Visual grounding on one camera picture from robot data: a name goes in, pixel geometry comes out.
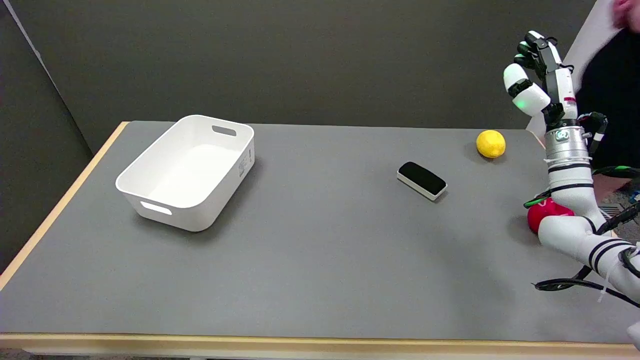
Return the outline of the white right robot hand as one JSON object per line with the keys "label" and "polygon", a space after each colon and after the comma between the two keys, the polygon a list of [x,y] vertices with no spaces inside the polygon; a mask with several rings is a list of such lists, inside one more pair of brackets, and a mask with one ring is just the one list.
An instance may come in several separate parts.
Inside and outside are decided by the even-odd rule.
{"label": "white right robot hand", "polygon": [[563,63],[556,45],[556,38],[530,30],[503,71],[512,103],[528,116],[542,116],[547,131],[574,126],[578,120],[574,66]]}

